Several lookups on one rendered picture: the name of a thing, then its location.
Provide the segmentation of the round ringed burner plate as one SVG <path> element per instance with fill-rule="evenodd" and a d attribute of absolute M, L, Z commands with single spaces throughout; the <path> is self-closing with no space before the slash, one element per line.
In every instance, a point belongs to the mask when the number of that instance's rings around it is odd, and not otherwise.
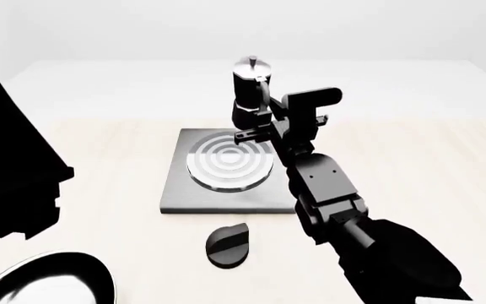
<path fill-rule="evenodd" d="M 214 129 L 191 146 L 186 169 L 191 179 L 206 189 L 222 193 L 244 192 L 264 183 L 273 171 L 269 144 L 236 144 L 235 131 Z"/>

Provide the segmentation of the black frying pan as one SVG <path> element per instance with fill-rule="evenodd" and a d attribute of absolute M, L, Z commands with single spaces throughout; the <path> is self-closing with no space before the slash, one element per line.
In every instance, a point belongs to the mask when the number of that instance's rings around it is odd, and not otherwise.
<path fill-rule="evenodd" d="M 117 304 L 110 270 L 84 252 L 44 252 L 0 273 L 0 304 Z"/>

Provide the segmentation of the black stove knob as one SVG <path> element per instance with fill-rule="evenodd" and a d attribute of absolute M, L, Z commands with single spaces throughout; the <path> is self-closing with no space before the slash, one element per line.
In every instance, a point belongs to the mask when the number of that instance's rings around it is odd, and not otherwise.
<path fill-rule="evenodd" d="M 221 269 L 242 265 L 249 249 L 249 227 L 246 223 L 218 228 L 209 235 L 205 245 L 209 262 Z"/>

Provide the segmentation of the grey square stove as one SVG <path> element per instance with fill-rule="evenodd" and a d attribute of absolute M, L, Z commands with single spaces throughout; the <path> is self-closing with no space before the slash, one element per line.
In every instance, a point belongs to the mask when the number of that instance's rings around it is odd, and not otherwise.
<path fill-rule="evenodd" d="M 186 154 L 200 138 L 214 129 L 183 128 L 175 145 L 159 209 L 164 214 L 292 214 L 295 199 L 288 178 L 272 145 L 273 171 L 262 184 L 244 192 L 222 193 L 194 182 L 186 169 Z"/>

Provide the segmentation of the black silver moka pot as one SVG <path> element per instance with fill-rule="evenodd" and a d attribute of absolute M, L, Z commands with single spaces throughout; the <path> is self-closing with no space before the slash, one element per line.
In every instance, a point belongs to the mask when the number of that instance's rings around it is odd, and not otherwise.
<path fill-rule="evenodd" d="M 232 122 L 239 130 L 254 127 L 254 113 L 268 109 L 271 66 L 256 56 L 241 58 L 233 68 L 235 100 Z"/>

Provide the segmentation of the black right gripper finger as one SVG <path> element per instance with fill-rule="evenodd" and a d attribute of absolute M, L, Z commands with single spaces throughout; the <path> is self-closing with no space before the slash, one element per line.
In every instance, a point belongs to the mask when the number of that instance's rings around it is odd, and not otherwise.
<path fill-rule="evenodd" d="M 269 110 L 265 111 L 256 111 L 254 113 L 254 127 L 261 128 L 263 126 L 267 126 L 272 121 L 272 112 Z"/>
<path fill-rule="evenodd" d="M 284 103 L 279 100 L 270 97 L 268 102 L 268 108 L 272 112 L 276 121 L 283 121 L 288 117 L 288 108 Z"/>

